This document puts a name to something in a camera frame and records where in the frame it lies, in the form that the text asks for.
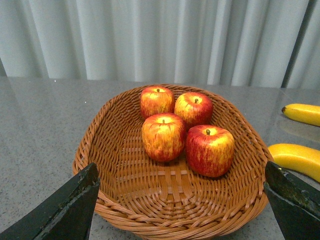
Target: white curtain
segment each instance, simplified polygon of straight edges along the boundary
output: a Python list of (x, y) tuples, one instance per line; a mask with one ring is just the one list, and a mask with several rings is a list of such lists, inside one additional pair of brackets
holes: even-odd
[(319, 1), (300, 34), (308, 3), (1, 0), (0, 75), (320, 88)]

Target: yellow banana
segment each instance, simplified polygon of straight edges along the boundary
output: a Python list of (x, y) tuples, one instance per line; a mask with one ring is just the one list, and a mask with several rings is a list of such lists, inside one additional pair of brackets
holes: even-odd
[(282, 112), (292, 120), (320, 127), (320, 106), (293, 103), (283, 107)]
[(268, 149), (279, 166), (303, 173), (320, 183), (319, 150), (289, 143), (274, 144)]

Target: wicker basket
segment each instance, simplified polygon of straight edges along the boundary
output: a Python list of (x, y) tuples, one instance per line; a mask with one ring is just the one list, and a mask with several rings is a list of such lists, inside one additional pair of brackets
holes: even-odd
[(212, 99), (211, 124), (229, 130), (235, 155), (227, 174), (208, 178), (184, 158), (159, 163), (144, 152), (137, 87), (109, 100), (93, 119), (72, 165), (77, 174), (97, 165), (101, 185), (95, 212), (113, 226), (149, 240), (211, 239), (234, 232), (266, 206), (266, 145), (242, 114), (221, 96), (200, 88), (162, 84), (175, 98), (200, 92)]

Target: yellow-red apple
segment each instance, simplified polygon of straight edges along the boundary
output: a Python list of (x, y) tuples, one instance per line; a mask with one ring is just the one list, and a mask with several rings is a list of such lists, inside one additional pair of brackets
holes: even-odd
[(160, 113), (173, 113), (175, 110), (174, 93), (163, 86), (148, 86), (140, 95), (140, 111), (144, 119)]
[(186, 124), (174, 113), (158, 113), (142, 125), (142, 141), (148, 156), (158, 162), (177, 158), (185, 147)]
[(186, 160), (196, 173), (219, 177), (231, 167), (234, 144), (233, 135), (226, 129), (212, 125), (194, 126), (186, 137)]
[(197, 125), (209, 124), (213, 110), (211, 99), (199, 92), (181, 94), (174, 106), (174, 113), (185, 121), (187, 131)]

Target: table surface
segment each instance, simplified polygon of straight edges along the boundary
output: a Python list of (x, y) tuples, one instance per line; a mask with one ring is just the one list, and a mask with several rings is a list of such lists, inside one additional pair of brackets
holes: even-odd
[[(76, 149), (111, 98), (145, 82), (0, 77), (0, 232), (66, 183)], [(320, 106), (320, 90), (185, 84), (233, 103), (267, 146), (292, 143), (320, 150), (320, 127), (286, 118), (287, 104)], [(320, 184), (294, 172), (320, 190)], [(139, 240), (94, 214), (91, 240)], [(268, 204), (239, 230), (218, 240), (283, 240)]]

